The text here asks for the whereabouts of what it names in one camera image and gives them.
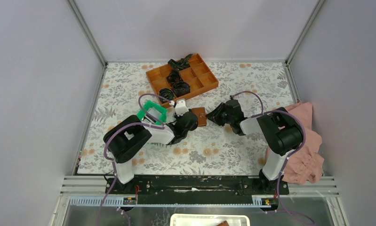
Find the green plastic card box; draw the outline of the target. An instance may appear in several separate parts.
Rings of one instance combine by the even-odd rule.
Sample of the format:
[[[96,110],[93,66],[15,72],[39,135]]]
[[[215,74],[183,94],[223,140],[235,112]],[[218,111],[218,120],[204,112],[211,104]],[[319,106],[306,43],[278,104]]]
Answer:
[[[144,110],[140,110],[136,115],[142,122],[153,123],[156,125],[161,125],[166,122],[167,110],[166,108],[148,100],[144,105],[143,109],[146,110],[151,116],[147,115]]]

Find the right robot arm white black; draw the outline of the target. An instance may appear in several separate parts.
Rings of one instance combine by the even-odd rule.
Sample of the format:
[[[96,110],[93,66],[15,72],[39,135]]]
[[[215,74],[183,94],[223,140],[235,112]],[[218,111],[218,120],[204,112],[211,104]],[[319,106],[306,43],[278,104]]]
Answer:
[[[258,181],[258,188],[264,194],[270,194],[276,189],[276,180],[281,177],[288,156],[305,142],[303,125],[283,107],[246,117],[239,101],[230,99],[221,103],[206,117],[218,126],[228,124],[239,136],[254,133],[261,133],[264,136],[271,149],[266,164],[259,172],[262,178]]]

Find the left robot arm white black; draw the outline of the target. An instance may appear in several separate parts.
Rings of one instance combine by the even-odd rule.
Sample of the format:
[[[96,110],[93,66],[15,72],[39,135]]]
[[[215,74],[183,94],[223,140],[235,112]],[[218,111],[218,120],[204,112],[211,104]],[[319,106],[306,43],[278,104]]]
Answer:
[[[166,109],[148,101],[104,135],[105,150],[110,151],[117,176],[116,187],[124,194],[134,189],[132,159],[147,143],[175,145],[199,125],[196,114],[186,107],[185,100],[172,102],[176,120],[166,123]]]

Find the brown leather card holder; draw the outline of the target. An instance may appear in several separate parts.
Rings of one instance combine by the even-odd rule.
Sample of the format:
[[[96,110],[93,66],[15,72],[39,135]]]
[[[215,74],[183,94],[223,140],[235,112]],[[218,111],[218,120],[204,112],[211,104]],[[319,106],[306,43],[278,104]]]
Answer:
[[[198,118],[198,127],[207,126],[207,114],[204,107],[192,108],[191,112],[194,113]]]

